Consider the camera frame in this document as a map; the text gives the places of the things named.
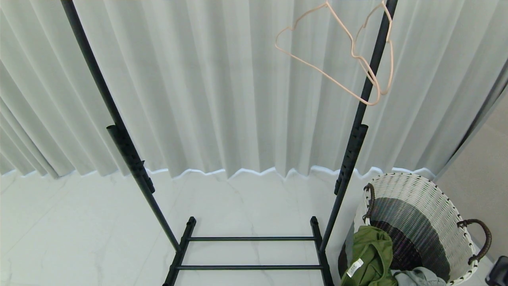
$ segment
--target wire hanger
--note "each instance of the wire hanger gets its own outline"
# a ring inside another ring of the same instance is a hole
[[[365,74],[367,75],[367,78],[370,80],[370,82],[374,85],[374,87],[376,88],[377,90],[377,96],[376,96],[376,100],[374,102],[368,102],[366,100],[364,100],[363,98],[361,98],[360,96],[356,95],[355,93],[353,93],[352,91],[350,91],[348,88],[346,88],[345,86],[343,86],[341,83],[339,83],[338,81],[336,81],[334,78],[332,78],[331,76],[329,76],[326,72],[322,71],[320,68],[302,60],[301,58],[291,54],[290,52],[280,48],[278,45],[277,45],[277,41],[279,39],[279,36],[280,34],[282,34],[284,31],[286,30],[291,30],[291,31],[294,31],[296,29],[296,26],[298,25],[298,22],[304,18],[305,16],[307,16],[308,14],[316,11],[316,10],[319,10],[323,7],[327,7],[330,12],[332,13],[333,17],[335,18],[335,20],[337,20],[337,22],[339,23],[339,25],[342,27],[342,29],[346,32],[347,36],[349,37],[349,39],[351,40],[351,56],[355,59],[358,60],[358,62],[360,63],[360,66],[362,67],[363,71],[365,72]],[[374,13],[374,11],[376,11],[377,9],[379,8],[383,8],[384,11],[385,11],[385,14],[386,16],[388,17],[388,22],[389,22],[389,25],[388,25],[388,33],[387,33],[387,36],[386,36],[386,42],[390,45],[390,77],[388,79],[388,84],[387,84],[387,87],[385,90],[381,90],[381,87],[379,86],[379,82],[377,82],[377,78],[376,76],[374,75],[374,72],[372,71],[372,69],[370,68],[370,65],[367,63],[367,61],[365,60],[364,57],[360,56],[360,55],[356,55],[355,54],[355,44],[356,44],[356,41],[358,39],[358,35],[360,34],[360,31],[362,29],[364,29],[366,26],[367,26],[367,22],[370,18],[370,16]],[[388,93],[388,91],[390,90],[390,87],[392,85],[392,78],[393,78],[393,44],[392,44],[392,40],[390,40],[390,32],[392,30],[392,16],[390,15],[390,12],[388,11],[388,8],[386,7],[386,4],[385,4],[385,1],[381,1],[381,3],[379,5],[377,5],[374,9],[372,9],[372,11],[370,11],[369,15],[367,16],[367,18],[365,19],[365,23],[360,27],[360,29],[358,30],[358,33],[356,34],[356,37],[353,39],[351,33],[349,32],[349,30],[346,28],[346,26],[342,23],[342,21],[339,19],[339,17],[337,16],[337,14],[335,13],[335,11],[333,10],[332,6],[330,5],[330,3],[328,2],[328,0],[326,0],[323,4],[313,8],[313,9],[310,9],[308,10],[307,12],[303,13],[298,19],[296,19],[295,21],[295,24],[293,25],[293,27],[291,26],[287,26],[286,28],[284,28],[282,31],[280,31],[277,36],[275,37],[275,47],[282,51],[283,53],[291,56],[292,58],[294,59],[297,59],[299,61],[301,61],[302,63],[314,68],[315,70],[319,71],[320,73],[322,73],[325,77],[327,77],[329,80],[331,80],[332,82],[334,82],[336,85],[338,85],[339,87],[341,87],[343,90],[345,90],[347,93],[351,94],[352,96],[354,96],[356,99],[358,99],[359,101],[363,102],[364,104],[366,105],[376,105],[378,102],[379,102],[379,99],[380,99],[380,96],[381,95],[385,95]]]

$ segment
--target brown basket handle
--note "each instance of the brown basket handle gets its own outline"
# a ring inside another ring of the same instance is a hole
[[[372,215],[372,209],[374,208],[374,186],[371,183],[368,183],[363,188],[363,190],[364,191],[370,190],[370,201],[369,205],[367,206],[367,213],[364,216],[362,216],[363,222],[365,222],[365,220],[367,218],[370,218],[370,216]]]
[[[482,259],[487,254],[487,251],[489,251],[490,245],[492,244],[492,233],[490,232],[489,228],[483,221],[475,218],[466,219],[457,222],[457,226],[464,228],[472,223],[477,223],[483,228],[483,231],[485,232],[485,244],[483,245],[482,249],[480,250],[480,252],[478,252],[477,255],[473,255],[471,256],[471,258],[469,258],[469,260],[467,261],[468,264],[471,264],[475,260],[480,261],[480,259]]]

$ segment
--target floor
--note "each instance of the floor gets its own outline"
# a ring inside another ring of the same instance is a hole
[[[337,257],[362,187],[352,178],[327,248],[339,285]],[[240,171],[171,179],[151,175],[154,194],[179,239],[190,216],[194,236],[311,236],[316,216],[324,232],[337,173],[313,168],[308,177]],[[173,259],[167,237],[132,177],[76,173],[53,180],[13,173],[1,185],[1,286],[161,285]],[[313,242],[193,242],[184,264],[316,264]],[[485,285],[491,263],[463,285]],[[323,285],[320,271],[183,271],[177,285]]]

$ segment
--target laundry basket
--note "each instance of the laundry basket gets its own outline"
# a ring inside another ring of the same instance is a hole
[[[365,200],[355,216],[355,231],[371,225],[393,241],[391,269],[423,266],[448,282],[468,280],[487,253],[491,233],[477,220],[463,220],[450,199],[428,179],[409,173],[377,176],[364,188]],[[486,242],[478,254],[467,225],[478,223]]]

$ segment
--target curtain fold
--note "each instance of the curtain fold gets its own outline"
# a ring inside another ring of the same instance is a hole
[[[106,83],[145,166],[177,176],[275,166],[339,169],[357,100],[274,47],[275,35],[321,1],[74,1]],[[378,1],[333,1],[352,33]],[[59,2],[0,8],[3,173],[127,168],[112,124]],[[368,107],[357,164],[435,174],[460,145],[508,59],[508,3],[400,1],[392,89]],[[357,51],[370,59],[382,11]],[[326,9],[279,45],[355,93],[365,74]],[[389,75],[388,49],[378,72]]]

